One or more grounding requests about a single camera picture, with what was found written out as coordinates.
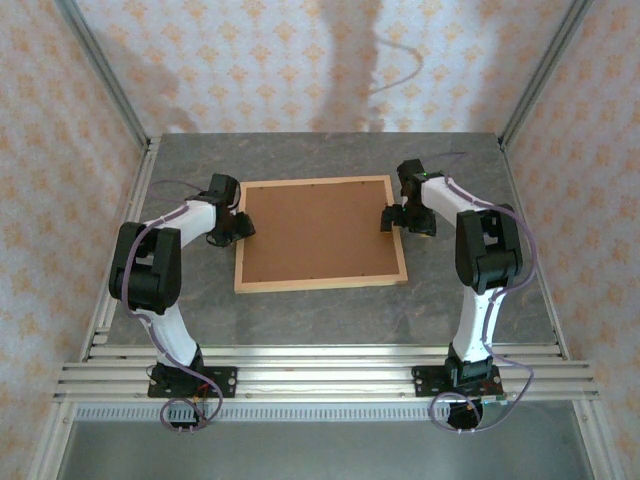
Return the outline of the wide aluminium extrusion crossbeam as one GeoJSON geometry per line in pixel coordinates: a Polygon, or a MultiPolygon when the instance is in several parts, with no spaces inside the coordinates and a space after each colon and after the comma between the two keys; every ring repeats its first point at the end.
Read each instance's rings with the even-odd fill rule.
{"type": "MultiPolygon", "coordinates": [[[[250,401],[377,401],[430,399],[415,395],[412,367],[400,364],[352,365],[244,365],[237,367],[236,400],[250,401]]],[[[540,364],[534,376],[526,371],[499,368],[509,401],[583,400],[600,397],[591,369],[580,363],[540,364]]],[[[149,377],[141,366],[122,362],[67,364],[54,396],[67,400],[129,400],[149,398],[149,377]]]]}

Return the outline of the grey metal lower panel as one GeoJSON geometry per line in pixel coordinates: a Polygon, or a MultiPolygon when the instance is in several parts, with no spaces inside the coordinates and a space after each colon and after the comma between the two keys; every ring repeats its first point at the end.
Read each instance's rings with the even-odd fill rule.
{"type": "Polygon", "coordinates": [[[512,419],[469,436],[426,422],[79,422],[59,480],[593,480],[573,425],[512,419]]]}

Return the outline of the aluminium table side rail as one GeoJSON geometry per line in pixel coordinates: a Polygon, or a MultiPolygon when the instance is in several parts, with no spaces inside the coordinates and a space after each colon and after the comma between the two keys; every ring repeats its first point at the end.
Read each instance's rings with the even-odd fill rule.
{"type": "Polygon", "coordinates": [[[571,360],[572,355],[570,353],[570,349],[568,348],[567,341],[562,331],[561,322],[558,318],[558,313],[556,309],[556,305],[554,304],[554,300],[552,298],[552,293],[545,276],[545,271],[543,268],[542,255],[540,253],[540,241],[536,237],[534,233],[534,228],[529,219],[529,215],[526,212],[526,204],[523,202],[523,197],[520,193],[520,189],[518,187],[518,182],[516,179],[516,175],[514,173],[514,169],[511,166],[511,162],[508,157],[508,152],[503,149],[501,151],[501,156],[503,163],[505,165],[505,169],[507,171],[507,175],[509,178],[510,186],[514,195],[514,199],[517,205],[517,211],[521,216],[522,220],[525,222],[526,227],[531,231],[531,236],[534,241],[534,254],[530,253],[530,256],[535,259],[533,265],[535,267],[535,279],[531,280],[531,283],[536,286],[536,288],[540,291],[541,298],[544,300],[544,311],[545,314],[543,317],[546,319],[545,323],[549,325],[553,333],[553,342],[544,342],[544,345],[554,344],[556,349],[558,350],[558,355],[563,360],[571,360]]]}
{"type": "MultiPolygon", "coordinates": [[[[132,183],[125,198],[123,211],[116,223],[115,238],[117,238],[119,228],[124,222],[138,220],[140,217],[160,141],[160,137],[153,137],[143,150],[135,174],[132,176],[132,183]]],[[[81,362],[86,362],[89,359],[91,350],[95,345],[103,345],[106,343],[111,330],[117,309],[117,301],[111,297],[108,286],[115,246],[116,241],[113,241],[111,253],[107,258],[97,303],[89,321],[88,330],[79,354],[79,360],[81,362]]]]}

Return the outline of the aluminium corner post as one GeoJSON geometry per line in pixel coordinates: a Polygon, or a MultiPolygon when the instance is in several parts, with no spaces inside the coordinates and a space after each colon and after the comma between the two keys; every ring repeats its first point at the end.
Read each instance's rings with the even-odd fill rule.
{"type": "Polygon", "coordinates": [[[593,2],[594,0],[571,0],[569,8],[551,37],[540,62],[520,96],[502,133],[498,136],[498,144],[502,152],[506,152],[514,143],[522,125],[533,110],[536,101],[559,64],[564,51],[581,26],[593,2]]]}
{"type": "Polygon", "coordinates": [[[150,144],[150,137],[146,134],[96,34],[91,30],[76,0],[53,0],[53,2],[79,42],[84,55],[114,103],[134,142],[141,150],[146,151],[150,144]]]}

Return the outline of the aluminium table edge rail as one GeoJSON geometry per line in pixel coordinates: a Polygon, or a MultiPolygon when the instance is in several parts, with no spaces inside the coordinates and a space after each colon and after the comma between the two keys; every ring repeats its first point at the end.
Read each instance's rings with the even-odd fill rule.
{"type": "MultiPolygon", "coordinates": [[[[205,357],[441,357],[448,353],[447,346],[420,345],[300,345],[300,346],[218,346],[202,347],[205,357]]],[[[499,344],[494,351],[510,358],[563,358],[557,344],[499,344]]],[[[141,359],[155,358],[150,346],[94,345],[87,359],[141,359]]]]}

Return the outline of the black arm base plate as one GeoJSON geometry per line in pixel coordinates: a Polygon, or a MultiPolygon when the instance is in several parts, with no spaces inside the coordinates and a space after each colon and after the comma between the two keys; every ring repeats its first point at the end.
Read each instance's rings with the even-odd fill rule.
{"type": "Polygon", "coordinates": [[[504,394],[500,372],[492,366],[487,375],[477,379],[455,383],[444,366],[415,366],[411,370],[415,395],[435,397],[446,392],[459,393],[468,397],[500,396],[504,394]]]}
{"type": "MultiPolygon", "coordinates": [[[[205,366],[201,375],[215,383],[224,398],[234,398],[238,369],[236,367],[205,366]]],[[[202,379],[185,373],[175,367],[156,364],[147,370],[149,398],[213,398],[216,396],[213,387],[202,379]]]]}

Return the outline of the aluminium lower frame post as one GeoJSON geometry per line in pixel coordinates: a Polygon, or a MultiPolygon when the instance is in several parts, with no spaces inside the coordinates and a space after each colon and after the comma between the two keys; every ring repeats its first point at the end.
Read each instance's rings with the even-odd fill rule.
{"type": "Polygon", "coordinates": [[[54,402],[44,423],[27,480],[56,480],[75,420],[77,404],[54,402]]]}
{"type": "Polygon", "coordinates": [[[626,480],[603,402],[574,400],[572,404],[594,479],[626,480]]]}

